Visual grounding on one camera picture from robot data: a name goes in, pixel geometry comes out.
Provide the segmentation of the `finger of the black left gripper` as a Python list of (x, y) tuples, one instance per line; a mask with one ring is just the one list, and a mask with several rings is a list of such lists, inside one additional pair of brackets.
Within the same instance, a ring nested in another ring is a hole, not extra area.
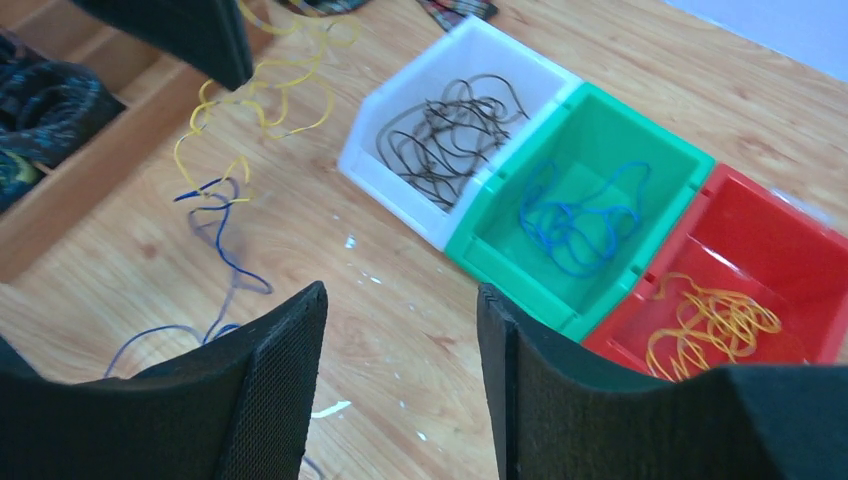
[(74, 0), (86, 13), (234, 91), (252, 77), (244, 17), (232, 0)]

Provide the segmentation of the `yellow cable small bundle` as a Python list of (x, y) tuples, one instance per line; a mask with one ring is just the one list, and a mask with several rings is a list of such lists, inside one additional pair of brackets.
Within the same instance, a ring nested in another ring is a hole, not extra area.
[[(315, 41), (313, 53), (299, 59), (270, 58), (260, 61), (253, 70), (252, 77), (235, 92), (212, 99), (207, 90), (212, 82), (205, 81), (198, 90), (198, 105), (191, 113), (187, 131), (174, 144), (173, 159), (177, 169), (184, 177), (190, 190), (175, 198), (177, 202), (190, 198), (218, 198), (225, 208), (235, 203), (247, 203), (254, 198), (251, 184), (251, 169), (244, 155), (238, 156), (227, 167), (221, 177), (201, 185), (192, 177), (188, 167), (180, 156), (183, 143), (194, 137), (201, 138), (208, 131), (210, 120), (222, 107), (242, 107), (256, 117), (261, 136), (268, 140), (280, 140), (324, 124), (335, 107), (335, 93), (318, 73), (326, 55), (331, 49), (350, 47), (361, 33), (361, 24), (351, 15), (341, 15), (333, 20), (324, 21), (315, 16), (315, 9), (304, 1), (295, 3), (306, 9), (302, 20), (294, 20), (282, 28), (268, 20), (260, 18), (244, 1), (236, 3), (241, 16), (248, 24), (263, 33), (274, 37), (289, 37), (298, 32), (310, 36)], [(289, 114), (292, 89), (301, 85), (315, 83), (322, 87), (325, 96), (325, 108), (321, 117), (311, 124), (286, 129), (284, 122)]]

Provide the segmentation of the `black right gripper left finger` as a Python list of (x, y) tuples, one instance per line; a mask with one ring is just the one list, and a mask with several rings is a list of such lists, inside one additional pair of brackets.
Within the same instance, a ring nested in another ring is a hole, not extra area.
[(328, 296), (264, 316), (137, 375), (64, 384), (1, 346), (5, 479), (295, 479)]

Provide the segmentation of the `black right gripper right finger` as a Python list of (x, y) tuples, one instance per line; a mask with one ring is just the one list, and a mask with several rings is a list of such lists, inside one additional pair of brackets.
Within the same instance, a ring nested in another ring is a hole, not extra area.
[(495, 286), (477, 335), (503, 479), (843, 479), (847, 370), (731, 365), (680, 383), (609, 361)]

